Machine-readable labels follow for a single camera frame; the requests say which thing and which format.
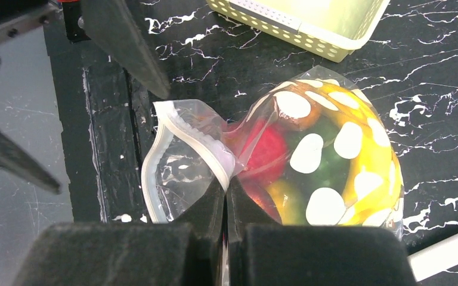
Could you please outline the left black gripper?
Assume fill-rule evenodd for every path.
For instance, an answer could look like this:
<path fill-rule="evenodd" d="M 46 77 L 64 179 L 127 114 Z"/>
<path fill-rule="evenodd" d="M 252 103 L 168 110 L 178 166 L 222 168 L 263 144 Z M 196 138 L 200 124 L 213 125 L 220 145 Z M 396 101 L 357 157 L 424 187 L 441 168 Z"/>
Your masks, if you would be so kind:
<path fill-rule="evenodd" d="M 0 44 L 54 20 L 65 1 L 0 1 Z"/>

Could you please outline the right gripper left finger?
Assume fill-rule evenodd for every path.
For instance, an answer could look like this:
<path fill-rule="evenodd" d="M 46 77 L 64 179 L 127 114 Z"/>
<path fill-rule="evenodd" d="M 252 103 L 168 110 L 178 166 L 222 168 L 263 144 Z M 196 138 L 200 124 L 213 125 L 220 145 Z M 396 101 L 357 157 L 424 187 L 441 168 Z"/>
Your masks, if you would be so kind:
<path fill-rule="evenodd" d="M 169 223 L 52 225 L 14 285 L 219 285 L 225 193 L 217 182 Z"/>

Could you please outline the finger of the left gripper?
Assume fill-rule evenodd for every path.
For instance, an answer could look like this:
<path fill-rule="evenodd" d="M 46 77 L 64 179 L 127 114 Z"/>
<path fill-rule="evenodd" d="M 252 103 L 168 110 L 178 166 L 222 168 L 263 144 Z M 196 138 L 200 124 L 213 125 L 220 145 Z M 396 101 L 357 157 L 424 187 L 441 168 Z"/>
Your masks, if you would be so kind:
<path fill-rule="evenodd" d="M 83 29 L 104 52 L 155 96 L 167 99 L 170 81 L 138 27 L 129 1 L 80 1 Z"/>
<path fill-rule="evenodd" d="M 0 169 L 52 193 L 61 194 L 61 183 L 43 165 L 0 131 Z"/>

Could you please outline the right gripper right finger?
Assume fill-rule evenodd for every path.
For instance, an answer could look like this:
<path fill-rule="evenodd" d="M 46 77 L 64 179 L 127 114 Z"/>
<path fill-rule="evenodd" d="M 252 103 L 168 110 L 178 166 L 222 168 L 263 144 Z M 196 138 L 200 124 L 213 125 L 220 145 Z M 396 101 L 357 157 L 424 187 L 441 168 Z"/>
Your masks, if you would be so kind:
<path fill-rule="evenodd" d="M 386 229 L 283 226 L 233 178 L 226 192 L 231 285 L 415 285 L 407 252 Z"/>

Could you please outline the clear polka dot zip bag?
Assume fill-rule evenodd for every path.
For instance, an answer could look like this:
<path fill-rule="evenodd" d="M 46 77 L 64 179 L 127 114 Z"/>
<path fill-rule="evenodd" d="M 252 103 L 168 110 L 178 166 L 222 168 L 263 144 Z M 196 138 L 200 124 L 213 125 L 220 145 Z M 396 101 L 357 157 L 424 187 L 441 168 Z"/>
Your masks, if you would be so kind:
<path fill-rule="evenodd" d="M 381 227 L 403 236 L 400 162 L 373 104 L 315 66 L 256 100 L 238 122 L 197 100 L 157 101 L 141 169 L 154 223 L 190 209 L 211 183 L 245 193 L 283 225 Z"/>

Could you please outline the pale green plastic basket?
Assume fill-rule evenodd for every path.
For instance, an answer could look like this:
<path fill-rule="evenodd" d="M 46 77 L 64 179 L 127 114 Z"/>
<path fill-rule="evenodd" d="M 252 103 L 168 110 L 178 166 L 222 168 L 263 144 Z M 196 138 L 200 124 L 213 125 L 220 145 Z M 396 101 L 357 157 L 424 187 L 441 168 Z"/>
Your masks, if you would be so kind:
<path fill-rule="evenodd" d="M 340 63 L 369 41 L 389 0 L 209 0 L 208 5 L 228 18 Z"/>

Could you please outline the white PVC pipe frame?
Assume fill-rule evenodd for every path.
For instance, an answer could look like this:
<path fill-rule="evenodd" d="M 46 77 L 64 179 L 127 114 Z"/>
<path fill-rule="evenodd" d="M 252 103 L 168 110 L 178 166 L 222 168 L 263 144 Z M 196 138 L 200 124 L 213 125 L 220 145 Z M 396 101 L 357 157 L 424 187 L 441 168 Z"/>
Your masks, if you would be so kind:
<path fill-rule="evenodd" d="M 458 265 L 458 234 L 409 255 L 417 282 Z"/>

